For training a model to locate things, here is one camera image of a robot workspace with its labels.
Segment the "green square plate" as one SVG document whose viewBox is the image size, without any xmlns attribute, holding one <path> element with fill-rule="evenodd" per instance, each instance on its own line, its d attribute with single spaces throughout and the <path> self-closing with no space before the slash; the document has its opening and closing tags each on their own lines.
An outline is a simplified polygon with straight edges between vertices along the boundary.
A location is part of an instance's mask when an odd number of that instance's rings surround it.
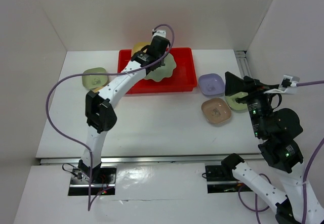
<svg viewBox="0 0 324 224">
<path fill-rule="evenodd" d="M 103 67 L 91 68 L 84 71 L 84 74 L 89 73 L 107 73 L 106 69 Z M 82 84 L 86 89 L 92 90 L 101 86 L 107 85 L 109 82 L 107 75 L 84 75 L 82 76 Z"/>
<path fill-rule="evenodd" d="M 228 106 L 232 110 L 237 111 L 237 112 L 243 112 L 243 111 L 247 111 L 247 109 L 248 109 L 247 104 L 238 103 L 236 101 L 236 99 L 243 98 L 247 95 L 248 95 L 248 93 L 245 93 L 245 92 L 239 92 L 239 93 L 233 94 L 231 96 L 225 95 L 225 100 L 226 100 Z"/>
</svg>

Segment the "purple square plate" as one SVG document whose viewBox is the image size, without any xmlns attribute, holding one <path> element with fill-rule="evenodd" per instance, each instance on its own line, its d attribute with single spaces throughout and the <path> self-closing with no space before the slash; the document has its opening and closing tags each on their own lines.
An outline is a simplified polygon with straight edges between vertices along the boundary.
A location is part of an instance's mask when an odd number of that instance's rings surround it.
<svg viewBox="0 0 324 224">
<path fill-rule="evenodd" d="M 204 74 L 198 78 L 200 91 L 204 96 L 220 96 L 225 92 L 225 82 L 216 73 Z"/>
</svg>

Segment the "yellow square plate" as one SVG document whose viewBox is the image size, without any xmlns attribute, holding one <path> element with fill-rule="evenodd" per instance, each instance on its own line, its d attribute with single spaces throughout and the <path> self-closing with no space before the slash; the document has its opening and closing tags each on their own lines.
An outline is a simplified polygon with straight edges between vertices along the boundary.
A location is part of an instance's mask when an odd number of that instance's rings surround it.
<svg viewBox="0 0 324 224">
<path fill-rule="evenodd" d="M 91 89 L 91 91 L 97 93 L 99 90 L 103 89 L 104 86 L 100 86 L 100 87 L 97 87 L 97 88 L 94 88 L 94 89 Z"/>
<path fill-rule="evenodd" d="M 142 53 L 146 53 L 147 48 L 149 47 L 149 43 L 148 42 L 138 42 L 136 43 L 131 51 L 131 57 L 134 56 L 134 54 L 136 54 L 138 51 L 142 51 Z"/>
</svg>

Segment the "large green scalloped bowl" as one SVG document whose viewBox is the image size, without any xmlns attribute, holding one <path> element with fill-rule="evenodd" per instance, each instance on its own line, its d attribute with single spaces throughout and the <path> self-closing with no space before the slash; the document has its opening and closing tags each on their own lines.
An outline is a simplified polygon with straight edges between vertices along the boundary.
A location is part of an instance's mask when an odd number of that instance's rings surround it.
<svg viewBox="0 0 324 224">
<path fill-rule="evenodd" d="M 165 78 L 170 78 L 173 75 L 173 71 L 176 69 L 176 67 L 177 64 L 173 55 L 168 54 L 164 58 L 164 65 L 161 65 L 154 71 L 149 72 L 144 80 L 153 80 L 155 82 L 160 82 Z"/>
</svg>

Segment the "brown square plate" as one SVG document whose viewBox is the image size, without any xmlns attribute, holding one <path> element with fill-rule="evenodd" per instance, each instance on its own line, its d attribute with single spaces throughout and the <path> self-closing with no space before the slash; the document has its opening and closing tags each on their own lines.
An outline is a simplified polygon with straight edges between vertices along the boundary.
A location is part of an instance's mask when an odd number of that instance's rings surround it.
<svg viewBox="0 0 324 224">
<path fill-rule="evenodd" d="M 232 118 L 232 111 L 222 98 L 212 98 L 202 103 L 201 111 L 206 121 L 213 126 L 223 126 Z"/>
</svg>

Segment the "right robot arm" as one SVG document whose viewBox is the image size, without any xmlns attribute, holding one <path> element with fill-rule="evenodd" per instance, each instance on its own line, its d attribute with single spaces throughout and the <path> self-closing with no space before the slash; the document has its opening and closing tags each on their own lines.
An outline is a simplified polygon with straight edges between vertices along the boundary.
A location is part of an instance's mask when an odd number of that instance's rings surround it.
<svg viewBox="0 0 324 224">
<path fill-rule="evenodd" d="M 227 180 L 235 178 L 248 186 L 271 208 L 278 223 L 323 223 L 323 207 L 308 180 L 310 167 L 323 142 L 306 163 L 295 142 L 303 131 L 297 113 L 289 108 L 275 110 L 271 106 L 274 96 L 295 94 L 300 86 L 319 83 L 300 83 L 299 78 L 285 75 L 280 84 L 268 85 L 248 76 L 239 78 L 225 73 L 226 96 L 247 93 L 236 102 L 247 105 L 254 136 L 263 141 L 258 146 L 261 155 L 278 174 L 284 191 L 277 190 L 234 153 L 222 160 L 221 174 Z"/>
</svg>

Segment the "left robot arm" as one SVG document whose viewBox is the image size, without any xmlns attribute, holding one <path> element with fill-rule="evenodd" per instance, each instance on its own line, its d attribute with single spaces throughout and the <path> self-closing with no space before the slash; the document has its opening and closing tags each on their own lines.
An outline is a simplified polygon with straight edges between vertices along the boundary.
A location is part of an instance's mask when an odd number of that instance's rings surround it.
<svg viewBox="0 0 324 224">
<path fill-rule="evenodd" d="M 120 99 L 147 74 L 164 65 L 164 58 L 171 51 L 173 40 L 154 35 L 151 43 L 135 52 L 126 67 L 107 86 L 86 95 L 88 133 L 86 149 L 78 162 L 82 177 L 89 183 L 100 177 L 101 155 L 108 131 L 117 122 L 114 111 Z"/>
</svg>

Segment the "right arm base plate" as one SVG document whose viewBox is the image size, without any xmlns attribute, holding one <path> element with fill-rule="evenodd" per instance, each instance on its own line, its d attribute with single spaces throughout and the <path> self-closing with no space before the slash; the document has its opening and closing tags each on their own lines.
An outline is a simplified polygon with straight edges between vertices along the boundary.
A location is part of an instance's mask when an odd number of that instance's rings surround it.
<svg viewBox="0 0 324 224">
<path fill-rule="evenodd" d="M 227 175 L 221 165 L 206 165 L 205 172 L 201 176 L 207 181 L 208 194 L 252 191 L 242 182 Z"/>
</svg>

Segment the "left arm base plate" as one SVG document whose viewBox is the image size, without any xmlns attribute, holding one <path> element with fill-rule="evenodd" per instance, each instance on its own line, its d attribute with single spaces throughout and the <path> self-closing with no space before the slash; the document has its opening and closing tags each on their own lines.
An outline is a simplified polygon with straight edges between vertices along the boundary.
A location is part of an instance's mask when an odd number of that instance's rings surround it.
<svg viewBox="0 0 324 224">
<path fill-rule="evenodd" d="M 89 178 L 78 167 L 70 163 L 63 163 L 62 170 L 70 174 L 68 196 L 87 196 Z M 116 167 L 101 168 L 99 174 L 92 180 L 91 195 L 115 195 L 116 172 Z"/>
</svg>

